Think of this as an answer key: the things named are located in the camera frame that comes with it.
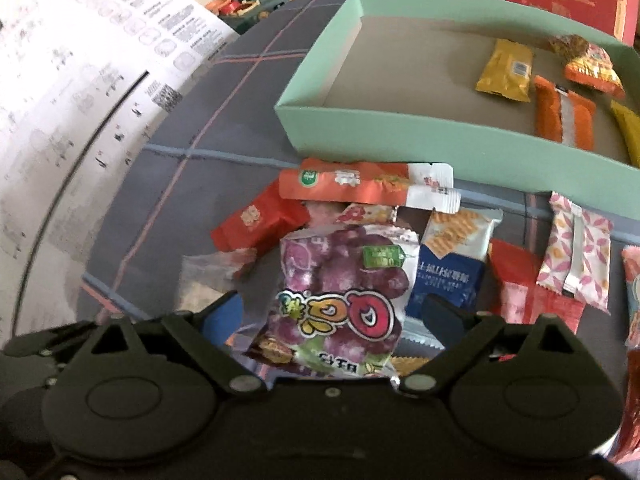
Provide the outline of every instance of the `blue biscuit package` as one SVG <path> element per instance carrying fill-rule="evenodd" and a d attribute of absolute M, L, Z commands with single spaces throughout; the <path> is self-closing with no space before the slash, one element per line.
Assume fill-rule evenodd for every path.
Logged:
<path fill-rule="evenodd" d="M 423 245 L 420 247 L 418 273 L 406 313 L 420 317 L 422 303 L 428 294 L 438 294 L 455 306 L 473 310 L 483 276 L 484 262 L 455 253 L 439 260 Z"/>
<path fill-rule="evenodd" d="M 489 241 L 501 221 L 502 211 L 494 209 L 462 208 L 453 215 L 432 213 L 422 238 L 414 290 L 406 308 L 408 316 L 420 317 L 428 294 L 475 311 Z"/>

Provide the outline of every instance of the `gray plaid tablecloth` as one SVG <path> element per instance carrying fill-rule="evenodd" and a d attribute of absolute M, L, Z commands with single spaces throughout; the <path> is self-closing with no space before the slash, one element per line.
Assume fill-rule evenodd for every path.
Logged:
<path fill-rule="evenodd" d="M 84 277 L 81 317 L 113 305 L 138 317 L 171 311 L 182 256 L 214 252 L 210 230 L 251 202 L 279 169 L 299 163 L 273 105 L 343 1 L 295 0 L 274 12 L 225 50 L 164 121 L 104 219 Z M 504 210 L 497 237 L 543 253 L 552 218 L 548 194 L 456 185 L 464 205 Z M 640 222 L 608 216 L 616 225 L 610 316 L 587 307 L 578 336 L 624 392 L 628 316 L 620 251 L 640 243 Z M 278 273 L 278 255 L 268 254 L 242 286 L 249 318 L 264 312 Z M 494 299 L 489 273 L 480 307 Z"/>

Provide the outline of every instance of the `green label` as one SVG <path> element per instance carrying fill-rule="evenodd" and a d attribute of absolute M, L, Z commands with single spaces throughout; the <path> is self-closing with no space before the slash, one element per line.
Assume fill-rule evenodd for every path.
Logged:
<path fill-rule="evenodd" d="M 304 187 L 313 187 L 318 183 L 318 172 L 314 170 L 300 171 L 300 184 Z"/>
<path fill-rule="evenodd" d="M 362 248 L 364 266 L 367 269 L 402 267 L 406 254 L 399 245 L 368 245 Z"/>

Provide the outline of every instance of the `mint green box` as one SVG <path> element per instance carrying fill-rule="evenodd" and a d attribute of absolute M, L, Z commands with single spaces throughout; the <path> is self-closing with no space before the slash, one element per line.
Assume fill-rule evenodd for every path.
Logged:
<path fill-rule="evenodd" d="M 640 220 L 640 170 L 609 111 L 576 86 L 548 38 L 580 34 L 607 50 L 638 111 L 640 57 L 586 25 L 503 0 L 346 0 L 275 110 L 293 146 L 325 160 L 448 162 L 464 180 L 574 202 Z M 542 75 L 597 104 L 594 153 L 535 136 L 530 103 L 476 92 L 496 38 L 531 47 Z"/>

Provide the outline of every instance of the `white paper sheet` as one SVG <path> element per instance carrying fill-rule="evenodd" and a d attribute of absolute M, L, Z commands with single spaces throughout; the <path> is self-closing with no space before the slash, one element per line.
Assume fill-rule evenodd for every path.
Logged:
<path fill-rule="evenodd" d="M 236 37 L 193 0 L 20 0 L 0 32 L 0 346 L 75 319 L 128 167 Z"/>

